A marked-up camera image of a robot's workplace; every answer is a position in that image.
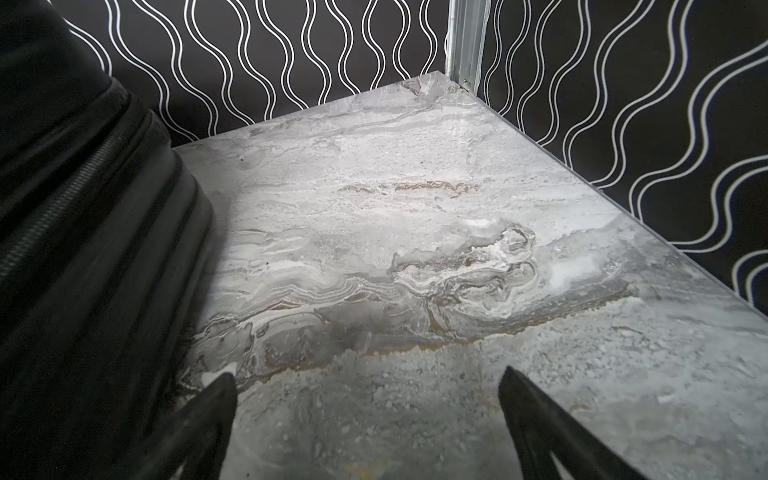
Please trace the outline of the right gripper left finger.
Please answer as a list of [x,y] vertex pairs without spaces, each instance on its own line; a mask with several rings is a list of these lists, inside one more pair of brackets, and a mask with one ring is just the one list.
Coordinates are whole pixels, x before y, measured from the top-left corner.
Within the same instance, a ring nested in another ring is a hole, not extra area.
[[115,479],[217,479],[237,407],[234,376],[225,372],[113,466]]

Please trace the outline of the black hard-shell suitcase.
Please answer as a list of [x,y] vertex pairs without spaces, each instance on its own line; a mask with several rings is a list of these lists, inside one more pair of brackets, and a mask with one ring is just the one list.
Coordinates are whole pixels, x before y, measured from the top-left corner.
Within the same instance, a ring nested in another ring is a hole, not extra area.
[[212,208],[45,1],[1,5],[1,475],[93,478],[149,432]]

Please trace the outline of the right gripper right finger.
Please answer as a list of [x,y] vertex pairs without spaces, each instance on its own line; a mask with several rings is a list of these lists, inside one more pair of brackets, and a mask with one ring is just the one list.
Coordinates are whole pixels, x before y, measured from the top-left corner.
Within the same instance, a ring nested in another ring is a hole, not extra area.
[[508,366],[498,398],[525,479],[642,479],[619,455],[519,370]]

